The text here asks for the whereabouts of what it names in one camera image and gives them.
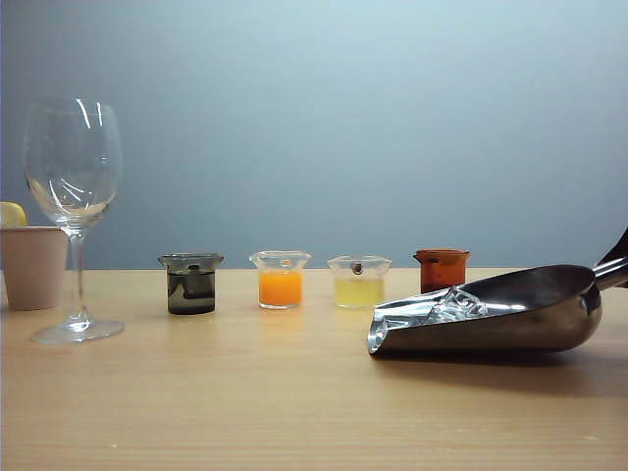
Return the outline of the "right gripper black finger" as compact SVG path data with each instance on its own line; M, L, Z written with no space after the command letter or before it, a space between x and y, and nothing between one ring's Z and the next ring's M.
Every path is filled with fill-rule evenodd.
M628 254L628 229L626 229L616 244L608 251L608 253L597 263L597 266L604 263L625 257Z

